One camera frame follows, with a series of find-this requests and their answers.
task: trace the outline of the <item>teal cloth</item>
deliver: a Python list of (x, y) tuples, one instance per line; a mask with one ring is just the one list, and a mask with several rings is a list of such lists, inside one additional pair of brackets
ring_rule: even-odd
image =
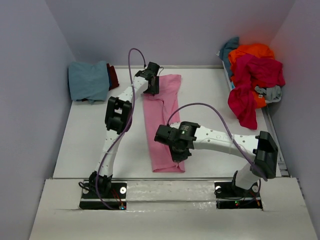
[(110, 84), (106, 61), (97, 64), (72, 62), (68, 68), (68, 80), (73, 101), (87, 99), (93, 104), (107, 99)]
[(234, 75), (234, 73), (230, 69), (231, 63), (229, 61), (228, 56), (232, 50), (235, 50), (238, 47), (239, 47), (239, 37), (236, 36), (231, 38), (229, 41), (227, 41), (219, 51), (218, 57), (223, 61), (224, 67), (228, 73), (229, 78), (231, 78)]

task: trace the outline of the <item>pink cloth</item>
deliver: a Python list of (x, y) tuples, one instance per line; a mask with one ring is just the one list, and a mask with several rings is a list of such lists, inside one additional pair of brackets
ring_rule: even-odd
[(282, 73), (282, 63), (271, 58), (258, 58), (251, 54), (236, 60), (235, 88), (230, 92), (228, 105), (241, 126), (256, 130), (256, 106), (252, 94), (252, 84), (261, 88), (282, 87), (286, 84)]
[[(145, 94), (143, 98), (143, 113), (154, 173), (184, 173), (185, 164), (172, 161), (169, 147), (155, 141), (159, 125), (166, 125), (170, 115), (178, 109), (178, 90), (181, 84), (181, 75), (165, 75), (159, 77), (159, 94)], [(180, 122), (177, 112), (170, 123)]]

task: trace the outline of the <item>gray cloth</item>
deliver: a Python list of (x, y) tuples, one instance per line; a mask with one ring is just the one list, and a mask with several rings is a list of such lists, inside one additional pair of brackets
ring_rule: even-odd
[(282, 92), (281, 88), (277, 85), (274, 87), (267, 87), (267, 88), (261, 88), (259, 86), (256, 86), (254, 90), (258, 94), (262, 94), (265, 99), (265, 103), (277, 103), (281, 100)]
[(74, 61), (68, 68), (68, 80), (73, 101), (87, 99), (93, 104), (107, 99), (109, 76), (106, 61), (94, 65)]
[(233, 72), (231, 71), (231, 63), (229, 61), (229, 53), (232, 50), (235, 50), (239, 47), (239, 37), (233, 37), (229, 41), (227, 41), (223, 47), (220, 49), (220, 51), (217, 53), (218, 57), (223, 61), (225, 69), (228, 73), (229, 78), (233, 75)]

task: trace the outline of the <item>pile of clothes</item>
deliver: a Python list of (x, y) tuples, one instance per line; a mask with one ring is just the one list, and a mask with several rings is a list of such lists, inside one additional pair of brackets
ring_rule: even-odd
[(230, 109), (241, 126), (256, 130), (256, 109), (281, 100), (281, 87), (286, 84), (282, 63), (267, 45), (239, 45), (239, 37), (230, 39), (217, 55), (233, 88), (228, 98)]
[(106, 101), (108, 91), (119, 87), (114, 66), (106, 61), (96, 64), (72, 62), (68, 67), (68, 82), (73, 101)]

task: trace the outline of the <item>cable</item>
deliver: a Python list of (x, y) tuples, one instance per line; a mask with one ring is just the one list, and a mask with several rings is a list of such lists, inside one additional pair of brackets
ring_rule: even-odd
[(130, 76), (130, 83), (131, 83), (131, 87), (132, 87), (132, 111), (131, 111), (131, 115), (129, 117), (129, 120), (128, 122), (126, 123), (125, 125), (125, 128), (124, 130), (119, 134), (119, 136), (116, 138), (116, 140), (111, 144), (111, 146), (109, 147), (109, 149), (106, 151), (106, 153), (104, 154), (102, 160), (101, 160), (101, 163), (99, 165), (99, 168), (98, 168), (98, 171), (96, 172), (96, 177), (95, 177), (95, 191), (96, 191), (96, 195), (98, 196), (98, 198), (100, 199), (100, 201), (102, 202), (103, 205), (105, 205), (108, 209), (111, 209), (111, 210), (115, 210), (115, 208), (109, 206), (101, 197), (100, 193), (99, 193), (99, 189), (98, 189), (98, 178), (99, 178), (99, 173), (101, 171), (101, 168), (102, 168), (102, 165), (104, 164), (104, 161), (108, 155), (108, 153), (110, 152), (110, 150), (114, 147), (114, 145), (119, 141), (119, 139), (125, 134), (125, 132), (129, 129), (129, 126), (131, 124), (131, 121), (132, 121), (132, 116), (134, 114), (134, 110), (135, 110), (135, 104), (136, 104), (136, 93), (135, 93), (135, 87), (134, 87), (134, 81), (132, 80), (132, 74), (131, 74), (131, 62), (130, 62), (130, 55), (131, 55), (131, 52), (133, 50), (136, 50), (138, 51), (142, 58), (143, 58), (143, 67), (145, 68), (147, 65), (146, 65), (146, 60), (145, 60), (145, 56), (143, 55), (143, 53), (137, 49), (137, 48), (131, 48), (129, 50), (129, 53), (128, 53), (128, 68), (129, 68), (129, 76)]
[(118, 198), (117, 198), (117, 196), (115, 195), (116, 190), (112, 189), (112, 190), (111, 190), (111, 193), (112, 193), (112, 195), (113, 195), (113, 198), (116, 200), (116, 202), (118, 203), (118, 205), (119, 205), (119, 207), (120, 207), (121, 204), (122, 204), (122, 202), (121, 202), (121, 199), (119, 199), (120, 202), (118, 201)]
[(122, 202), (121, 198), (119, 197), (117, 191), (115, 189), (113, 189), (113, 192), (114, 192), (115, 196), (119, 199), (121, 205), (123, 205), (124, 203)]
[(161, 66), (161, 67), (159, 67), (159, 69), (162, 69), (160, 72), (159, 72), (159, 74), (158, 74), (158, 76), (160, 76), (160, 73), (165, 69), (163, 66)]
[(78, 184), (79, 184), (80, 188), (87, 190), (88, 192), (91, 191), (88, 187), (85, 186), (85, 184), (82, 181), (78, 182)]
[[(215, 113), (219, 116), (220, 120), (222, 121), (223, 125), (224, 125), (224, 128), (226, 130), (226, 132), (228, 133), (230, 139), (232, 139), (232, 133), (230, 132), (230, 129), (229, 127), (227, 126), (227, 123), (226, 121), (224, 120), (224, 118), (222, 117), (222, 115), (220, 114), (220, 112), (218, 112), (218, 110), (216, 110), (213, 106), (209, 105), (209, 104), (206, 104), (206, 103), (202, 103), (202, 102), (194, 102), (194, 103), (189, 103), (189, 104), (186, 104), (184, 106), (181, 106), (179, 107), (177, 110), (175, 110), (171, 116), (169, 117), (168, 121), (167, 121), (167, 125), (169, 126), (170, 124), (170, 120), (171, 118), (178, 112), (180, 111), (181, 109), (184, 109), (186, 107), (189, 107), (189, 106), (193, 106), (193, 105), (202, 105), (202, 106), (206, 106), (208, 108), (211, 108), (213, 111), (215, 111)], [(234, 143), (234, 145), (236, 146), (236, 148), (240, 151), (240, 153), (243, 155), (243, 157), (248, 161), (248, 163), (254, 168), (254, 170), (256, 170), (260, 176), (263, 178), (263, 180), (265, 180), (266, 182), (268, 181), (266, 175), (261, 171), (261, 169), (257, 166), (254, 165), (254, 163), (250, 160), (250, 158), (247, 156), (247, 154), (241, 149), (240, 145), (236, 142), (236, 140), (233, 139), (232, 141)]]
[(252, 202), (257, 201), (257, 197), (260, 194), (260, 189), (261, 189), (261, 179), (259, 179), (259, 188), (258, 188), (258, 191), (256, 192), (256, 195), (250, 201), (248, 201), (246, 204), (243, 204), (241, 207), (247, 206), (247, 205), (251, 204)]

